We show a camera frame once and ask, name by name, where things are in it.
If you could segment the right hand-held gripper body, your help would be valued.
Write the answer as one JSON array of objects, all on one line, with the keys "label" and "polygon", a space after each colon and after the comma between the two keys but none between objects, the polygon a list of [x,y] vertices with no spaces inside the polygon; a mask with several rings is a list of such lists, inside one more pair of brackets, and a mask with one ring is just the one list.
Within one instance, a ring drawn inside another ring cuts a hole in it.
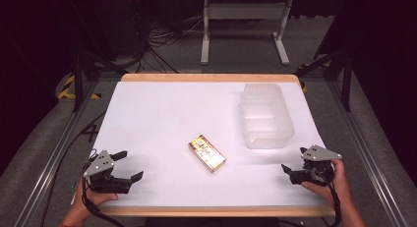
[{"label": "right hand-held gripper body", "polygon": [[334,169],[331,164],[333,159],[341,159],[342,155],[328,150],[319,145],[312,145],[307,151],[301,153],[304,160],[301,170],[293,171],[293,178],[290,179],[293,185],[300,185],[302,182],[311,182],[319,186],[326,186],[334,178]]}]

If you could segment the translucent ribbed plastic container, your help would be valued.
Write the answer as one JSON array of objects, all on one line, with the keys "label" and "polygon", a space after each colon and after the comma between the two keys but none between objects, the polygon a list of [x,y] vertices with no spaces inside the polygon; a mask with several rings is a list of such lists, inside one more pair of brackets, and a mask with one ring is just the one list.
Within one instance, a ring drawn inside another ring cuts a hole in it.
[{"label": "translucent ribbed plastic container", "polygon": [[279,85],[246,84],[240,97],[240,106],[248,148],[283,148],[295,134]]}]

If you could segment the white metal stand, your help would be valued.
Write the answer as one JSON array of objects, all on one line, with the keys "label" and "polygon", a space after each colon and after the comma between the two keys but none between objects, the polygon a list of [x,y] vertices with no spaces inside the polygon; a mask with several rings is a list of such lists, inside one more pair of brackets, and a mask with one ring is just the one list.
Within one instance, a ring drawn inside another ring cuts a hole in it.
[{"label": "white metal stand", "polygon": [[210,20],[277,20],[278,30],[271,36],[282,65],[289,64],[283,34],[292,8],[293,0],[277,3],[212,3],[204,0],[201,64],[209,63],[209,21]]}]

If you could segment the yellow printed small box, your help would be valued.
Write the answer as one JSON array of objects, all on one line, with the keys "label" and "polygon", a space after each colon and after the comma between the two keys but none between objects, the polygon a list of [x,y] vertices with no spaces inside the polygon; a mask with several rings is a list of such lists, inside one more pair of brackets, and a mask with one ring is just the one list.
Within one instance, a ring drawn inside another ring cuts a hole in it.
[{"label": "yellow printed small box", "polygon": [[190,141],[188,147],[205,165],[210,173],[215,172],[226,162],[226,158],[203,135],[199,135]]}]

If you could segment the white table sheet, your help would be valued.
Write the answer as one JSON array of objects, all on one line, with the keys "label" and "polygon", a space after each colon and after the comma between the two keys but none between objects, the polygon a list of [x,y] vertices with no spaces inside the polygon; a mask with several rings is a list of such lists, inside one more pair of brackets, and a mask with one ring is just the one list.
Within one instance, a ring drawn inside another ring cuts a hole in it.
[{"label": "white table sheet", "polygon": [[[301,88],[295,83],[280,87],[295,134],[283,148],[249,149],[241,119],[243,84],[118,83],[93,146],[128,152],[116,162],[114,176],[141,171],[144,176],[108,207],[324,205],[293,185],[281,168],[300,168],[300,147],[322,139]],[[188,147],[199,135],[226,158],[213,173]]]}]

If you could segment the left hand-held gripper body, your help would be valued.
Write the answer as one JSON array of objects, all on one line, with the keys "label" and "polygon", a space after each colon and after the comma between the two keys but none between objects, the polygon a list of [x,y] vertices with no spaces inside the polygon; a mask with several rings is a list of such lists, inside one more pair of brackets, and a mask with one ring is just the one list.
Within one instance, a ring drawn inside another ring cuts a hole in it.
[{"label": "left hand-held gripper body", "polygon": [[115,178],[111,175],[115,162],[106,150],[89,159],[83,177],[94,192],[102,194],[129,193],[132,186],[128,184],[129,179]]}]

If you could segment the aluminium frame rail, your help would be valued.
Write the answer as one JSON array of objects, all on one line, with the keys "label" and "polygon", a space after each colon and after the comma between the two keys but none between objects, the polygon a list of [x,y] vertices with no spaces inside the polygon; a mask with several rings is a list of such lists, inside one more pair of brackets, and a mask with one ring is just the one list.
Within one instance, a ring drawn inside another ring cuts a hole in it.
[{"label": "aluminium frame rail", "polygon": [[334,82],[328,83],[329,91],[336,100],[339,110],[341,111],[347,126],[353,135],[356,144],[356,150],[364,164],[364,167],[370,177],[371,183],[379,197],[381,204],[387,214],[389,222],[392,227],[410,227],[409,223],[404,218],[400,208],[391,190],[388,187],[387,179],[383,172],[378,167],[376,160],[372,156],[371,151],[357,125],[354,117],[345,109],[341,100],[341,90]]},{"label": "aluminium frame rail", "polygon": [[33,185],[30,196],[28,197],[24,207],[20,211],[17,220],[13,227],[28,227],[32,221],[37,209],[39,208],[45,194],[49,191],[52,180],[56,177],[58,172],[58,165],[60,160],[65,156],[65,151],[69,147],[70,138],[75,132],[81,116],[87,107],[88,100],[92,96],[96,88],[96,82],[86,83],[82,89],[82,100],[79,108],[72,106],[69,109],[69,117],[64,120],[65,126],[59,134],[57,142],[54,142],[53,149],[48,153],[48,158],[45,162],[37,160],[42,170],[36,178],[36,183]]}]

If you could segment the black tripod stand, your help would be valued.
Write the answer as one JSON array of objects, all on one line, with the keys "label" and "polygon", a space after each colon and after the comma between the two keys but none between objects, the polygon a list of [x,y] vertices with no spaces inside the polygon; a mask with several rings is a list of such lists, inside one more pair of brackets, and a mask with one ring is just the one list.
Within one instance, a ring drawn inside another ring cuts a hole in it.
[{"label": "black tripod stand", "polygon": [[73,111],[77,112],[86,98],[83,87],[83,76],[87,77],[89,82],[96,82],[100,78],[99,68],[96,63],[109,69],[111,72],[124,76],[127,71],[116,66],[101,56],[88,51],[80,51],[74,58],[74,76],[75,76],[75,106]]},{"label": "black tripod stand", "polygon": [[344,109],[348,112],[350,109],[350,89],[351,89],[351,77],[352,77],[352,59],[349,54],[337,51],[306,65],[300,65],[294,75],[298,78],[312,72],[315,69],[320,68],[324,64],[328,63],[328,67],[324,72],[324,78],[328,82],[334,82],[336,78],[342,76],[342,88],[341,88],[341,102]]}]

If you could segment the person's right hand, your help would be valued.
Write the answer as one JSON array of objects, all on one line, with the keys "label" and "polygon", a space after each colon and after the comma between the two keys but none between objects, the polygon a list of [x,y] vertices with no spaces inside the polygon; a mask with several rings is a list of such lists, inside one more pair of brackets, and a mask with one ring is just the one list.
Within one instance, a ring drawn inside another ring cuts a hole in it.
[{"label": "person's right hand", "polygon": [[[331,163],[334,167],[334,178],[332,183],[334,190],[340,200],[340,207],[342,210],[351,208],[354,203],[350,194],[348,181],[345,176],[343,162],[338,159],[333,159]],[[322,197],[329,205],[334,205],[334,200],[329,188],[322,187],[307,181],[303,182],[301,186],[306,190]]]}]

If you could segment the yellow black hazard tape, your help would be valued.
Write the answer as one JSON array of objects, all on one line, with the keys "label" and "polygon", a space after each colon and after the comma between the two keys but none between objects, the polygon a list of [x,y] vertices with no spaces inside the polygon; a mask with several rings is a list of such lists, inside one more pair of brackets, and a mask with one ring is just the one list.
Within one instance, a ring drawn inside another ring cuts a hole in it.
[{"label": "yellow black hazard tape", "polygon": [[58,93],[58,98],[69,98],[69,99],[75,99],[76,95],[74,93],[70,92],[70,87],[72,83],[75,81],[75,76],[71,75],[69,76],[61,89],[61,91]]}]

